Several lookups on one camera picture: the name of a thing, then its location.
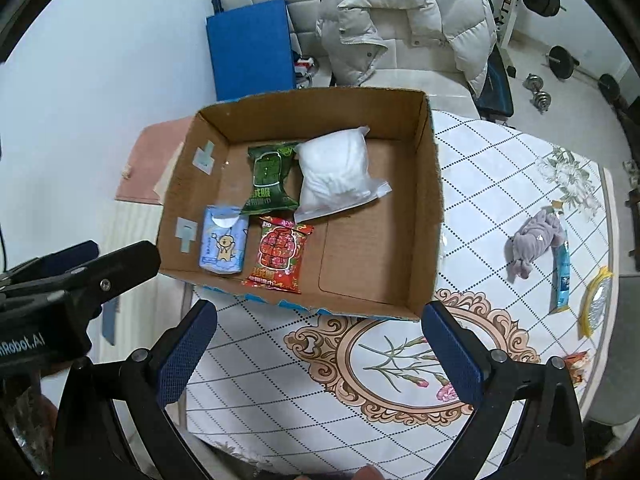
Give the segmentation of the open cardboard box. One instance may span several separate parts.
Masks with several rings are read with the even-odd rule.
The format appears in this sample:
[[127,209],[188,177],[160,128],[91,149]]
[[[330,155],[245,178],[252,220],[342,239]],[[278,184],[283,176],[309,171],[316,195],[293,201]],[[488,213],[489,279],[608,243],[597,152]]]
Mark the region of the open cardboard box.
[[418,318],[442,187],[421,91],[310,88],[205,107],[157,237],[163,274],[270,304]]

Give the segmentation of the patterned floral tablecloth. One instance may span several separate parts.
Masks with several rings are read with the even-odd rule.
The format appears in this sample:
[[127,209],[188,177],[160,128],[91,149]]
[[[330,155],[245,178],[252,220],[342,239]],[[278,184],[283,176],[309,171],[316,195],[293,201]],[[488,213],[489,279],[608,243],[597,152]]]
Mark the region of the patterned floral tablecloth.
[[[544,362],[588,350],[575,386],[586,408],[605,368],[611,296],[590,338],[579,330],[589,282],[617,266],[613,181],[593,160],[510,128],[438,112],[444,225],[436,296],[490,348]],[[570,244],[568,309],[550,314],[553,262],[508,279],[504,245],[562,200]],[[346,318],[201,290],[218,327],[186,386],[186,428],[280,474],[350,474],[364,464],[421,479],[468,421],[418,323]]]

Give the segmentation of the white puffer jacket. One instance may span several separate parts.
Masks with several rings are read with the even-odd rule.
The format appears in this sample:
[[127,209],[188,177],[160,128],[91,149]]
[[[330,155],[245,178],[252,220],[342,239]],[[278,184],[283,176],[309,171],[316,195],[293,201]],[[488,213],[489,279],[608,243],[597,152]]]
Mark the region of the white puffer jacket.
[[431,70],[459,76],[474,96],[497,42],[489,0],[321,0],[317,32],[342,86]]

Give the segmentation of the black weight bench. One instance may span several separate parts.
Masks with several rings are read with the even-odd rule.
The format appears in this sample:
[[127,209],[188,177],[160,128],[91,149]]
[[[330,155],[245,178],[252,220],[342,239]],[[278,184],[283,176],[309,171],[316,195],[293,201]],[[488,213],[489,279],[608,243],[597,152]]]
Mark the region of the black weight bench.
[[480,96],[474,99],[481,118],[508,119],[513,116],[514,106],[509,76],[498,46],[488,58],[487,76]]

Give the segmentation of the white squat rack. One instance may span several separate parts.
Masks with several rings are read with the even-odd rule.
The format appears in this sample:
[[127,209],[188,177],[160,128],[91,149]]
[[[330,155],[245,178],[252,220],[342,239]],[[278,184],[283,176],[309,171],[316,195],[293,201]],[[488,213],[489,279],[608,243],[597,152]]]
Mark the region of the white squat rack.
[[516,19],[518,18],[518,8],[522,0],[502,0],[498,18],[496,19],[498,30],[498,49],[502,58],[506,74],[510,78],[516,77],[516,67],[508,52],[508,45],[511,41]]

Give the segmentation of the white clear plastic bag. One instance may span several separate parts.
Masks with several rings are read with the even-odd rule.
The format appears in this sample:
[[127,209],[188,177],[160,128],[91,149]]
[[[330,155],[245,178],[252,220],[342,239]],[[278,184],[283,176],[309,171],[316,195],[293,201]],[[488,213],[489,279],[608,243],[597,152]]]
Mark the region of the white clear plastic bag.
[[296,146],[303,175],[296,223],[360,207],[392,192],[386,180],[369,174],[369,131],[368,126],[335,131]]

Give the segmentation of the long blue snack pack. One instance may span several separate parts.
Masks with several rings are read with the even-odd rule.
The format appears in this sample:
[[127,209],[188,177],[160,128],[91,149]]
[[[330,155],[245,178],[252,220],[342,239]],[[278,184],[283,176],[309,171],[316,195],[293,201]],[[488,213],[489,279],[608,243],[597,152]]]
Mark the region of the long blue snack pack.
[[560,313],[568,309],[570,299],[570,244],[568,244],[567,224],[563,203],[554,200],[551,203],[553,214],[558,220],[560,239],[553,244],[553,286],[550,314]]

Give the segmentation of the green wet wipe pack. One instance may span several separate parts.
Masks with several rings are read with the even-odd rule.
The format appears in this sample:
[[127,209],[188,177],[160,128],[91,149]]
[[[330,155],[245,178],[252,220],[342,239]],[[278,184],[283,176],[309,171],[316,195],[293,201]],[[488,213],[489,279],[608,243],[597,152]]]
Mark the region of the green wet wipe pack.
[[242,214],[256,216],[270,211],[294,211],[298,201],[284,189],[294,162],[296,142],[252,146],[247,155],[252,165],[252,192]]

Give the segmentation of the red floral snack pack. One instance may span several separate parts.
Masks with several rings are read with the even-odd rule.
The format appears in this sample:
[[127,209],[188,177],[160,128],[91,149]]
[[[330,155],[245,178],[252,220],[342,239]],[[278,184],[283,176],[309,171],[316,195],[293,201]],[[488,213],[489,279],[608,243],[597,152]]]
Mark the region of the red floral snack pack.
[[242,284],[299,294],[299,275],[312,226],[273,216],[262,217],[253,269]]

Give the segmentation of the grey chair seat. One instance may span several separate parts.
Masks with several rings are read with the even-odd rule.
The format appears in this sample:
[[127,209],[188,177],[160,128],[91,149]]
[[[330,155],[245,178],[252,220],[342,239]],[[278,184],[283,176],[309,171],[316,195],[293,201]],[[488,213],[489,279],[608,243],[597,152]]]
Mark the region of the grey chair seat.
[[608,362],[588,417],[602,425],[626,424],[639,415],[639,277],[620,278]]

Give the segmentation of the yellow clear pouch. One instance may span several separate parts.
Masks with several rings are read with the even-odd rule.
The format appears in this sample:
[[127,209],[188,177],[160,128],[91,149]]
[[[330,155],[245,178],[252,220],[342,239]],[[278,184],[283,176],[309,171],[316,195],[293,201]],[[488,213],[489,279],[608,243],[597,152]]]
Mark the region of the yellow clear pouch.
[[597,275],[589,282],[579,315],[579,330],[583,337],[590,338],[601,322],[611,299],[613,273],[601,266]]

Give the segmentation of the blue folded mat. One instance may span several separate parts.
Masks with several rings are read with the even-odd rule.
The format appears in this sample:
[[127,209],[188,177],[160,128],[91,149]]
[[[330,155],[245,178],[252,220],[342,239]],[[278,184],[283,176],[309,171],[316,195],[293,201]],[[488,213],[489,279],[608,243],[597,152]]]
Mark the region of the blue folded mat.
[[206,20],[206,34],[219,101],[295,88],[284,0],[212,15]]

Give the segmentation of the orange snack pack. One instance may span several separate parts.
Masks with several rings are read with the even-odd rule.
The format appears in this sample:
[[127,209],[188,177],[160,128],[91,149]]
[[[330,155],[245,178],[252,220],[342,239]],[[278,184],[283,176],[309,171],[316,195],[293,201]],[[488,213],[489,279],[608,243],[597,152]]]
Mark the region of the orange snack pack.
[[563,358],[564,364],[570,373],[570,379],[574,386],[582,384],[590,370],[590,355],[588,350],[577,351]]

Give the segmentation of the blue cartoon tissue pack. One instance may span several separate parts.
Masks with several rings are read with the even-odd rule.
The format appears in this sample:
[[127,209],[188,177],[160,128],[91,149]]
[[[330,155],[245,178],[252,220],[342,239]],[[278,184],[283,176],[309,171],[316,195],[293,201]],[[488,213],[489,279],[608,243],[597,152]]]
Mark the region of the blue cartoon tissue pack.
[[239,274],[243,270],[250,217],[237,206],[205,208],[200,258],[202,269],[213,274]]

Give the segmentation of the chrome dumbbell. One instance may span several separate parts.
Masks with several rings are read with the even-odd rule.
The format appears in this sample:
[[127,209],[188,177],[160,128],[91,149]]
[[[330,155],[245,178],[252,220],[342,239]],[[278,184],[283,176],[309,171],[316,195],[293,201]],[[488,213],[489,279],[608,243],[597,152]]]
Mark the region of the chrome dumbbell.
[[523,87],[532,93],[538,93],[544,88],[544,81],[541,76],[529,74],[523,81]]
[[532,104],[539,113],[548,112],[551,105],[550,93],[544,90],[535,92],[532,97]]

